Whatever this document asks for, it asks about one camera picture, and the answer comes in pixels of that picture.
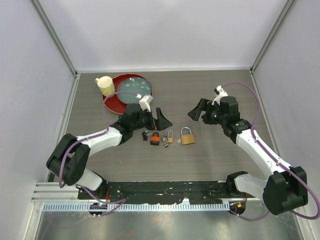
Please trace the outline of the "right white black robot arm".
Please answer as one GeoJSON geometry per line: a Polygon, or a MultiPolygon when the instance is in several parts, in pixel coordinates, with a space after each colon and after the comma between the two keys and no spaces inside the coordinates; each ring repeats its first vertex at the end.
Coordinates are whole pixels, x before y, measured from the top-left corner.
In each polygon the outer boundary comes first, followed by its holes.
{"type": "Polygon", "coordinates": [[[208,125],[220,125],[223,133],[243,149],[257,164],[265,178],[259,179],[241,171],[228,175],[226,193],[233,198],[247,193],[263,201],[266,208],[279,215],[305,206],[308,191],[303,184],[307,174],[302,167],[292,167],[281,159],[256,132],[251,124],[241,118],[235,97],[217,97],[211,101],[202,98],[187,114],[192,120],[201,119],[208,125]]]}

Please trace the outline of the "keys with grey charm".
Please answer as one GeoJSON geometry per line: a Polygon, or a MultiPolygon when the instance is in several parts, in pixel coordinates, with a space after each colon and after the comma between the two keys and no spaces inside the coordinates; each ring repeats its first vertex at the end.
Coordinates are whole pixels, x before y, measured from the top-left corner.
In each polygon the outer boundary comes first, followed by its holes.
{"type": "Polygon", "coordinates": [[[167,148],[169,146],[168,137],[167,137],[167,135],[165,133],[163,134],[163,136],[161,138],[161,141],[162,141],[163,146],[165,148],[167,148]]]}

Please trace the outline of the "black-headed key bunch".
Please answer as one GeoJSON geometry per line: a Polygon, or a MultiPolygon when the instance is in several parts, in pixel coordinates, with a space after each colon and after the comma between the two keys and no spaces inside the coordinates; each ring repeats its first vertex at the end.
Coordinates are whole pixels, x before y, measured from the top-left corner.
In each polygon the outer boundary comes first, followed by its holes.
{"type": "Polygon", "coordinates": [[[148,141],[148,137],[152,135],[152,133],[150,133],[149,130],[145,130],[141,133],[141,135],[142,135],[143,143],[145,144],[148,141]]]}

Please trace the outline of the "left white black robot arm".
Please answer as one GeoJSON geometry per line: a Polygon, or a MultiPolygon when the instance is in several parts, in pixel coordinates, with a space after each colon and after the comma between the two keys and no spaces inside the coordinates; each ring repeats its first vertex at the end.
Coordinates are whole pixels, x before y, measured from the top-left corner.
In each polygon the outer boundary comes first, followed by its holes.
{"type": "Polygon", "coordinates": [[[65,134],[46,162],[46,167],[63,184],[77,185],[89,191],[93,198],[102,199],[108,190],[107,181],[86,168],[90,156],[110,147],[126,143],[135,130],[162,131],[173,124],[156,108],[157,118],[139,104],[129,104],[118,120],[107,129],[86,136],[65,134]]]}

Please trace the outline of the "orange black padlock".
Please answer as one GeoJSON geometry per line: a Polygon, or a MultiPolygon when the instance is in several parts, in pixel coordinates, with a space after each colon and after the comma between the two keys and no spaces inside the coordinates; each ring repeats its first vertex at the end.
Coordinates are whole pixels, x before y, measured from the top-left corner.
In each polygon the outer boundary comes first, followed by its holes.
{"type": "Polygon", "coordinates": [[[159,146],[160,145],[160,135],[158,132],[154,132],[151,135],[150,145],[152,145],[152,146],[159,146]]]}

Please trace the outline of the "small brass padlock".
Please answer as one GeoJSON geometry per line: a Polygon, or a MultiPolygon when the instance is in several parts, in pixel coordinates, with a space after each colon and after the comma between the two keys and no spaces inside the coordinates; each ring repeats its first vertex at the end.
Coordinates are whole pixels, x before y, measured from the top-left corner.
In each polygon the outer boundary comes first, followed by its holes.
{"type": "Polygon", "coordinates": [[[174,142],[174,138],[173,138],[173,131],[169,130],[167,132],[167,141],[169,144],[172,144],[174,142]]]}

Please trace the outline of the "large brass padlock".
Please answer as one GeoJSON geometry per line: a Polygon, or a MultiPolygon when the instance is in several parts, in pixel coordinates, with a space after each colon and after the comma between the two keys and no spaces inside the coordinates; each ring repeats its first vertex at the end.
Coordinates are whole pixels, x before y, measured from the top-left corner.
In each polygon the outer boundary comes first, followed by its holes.
{"type": "Polygon", "coordinates": [[[195,144],[195,136],[192,133],[192,130],[189,127],[182,127],[180,130],[180,139],[181,139],[181,144],[182,145],[191,145],[195,144]]]}

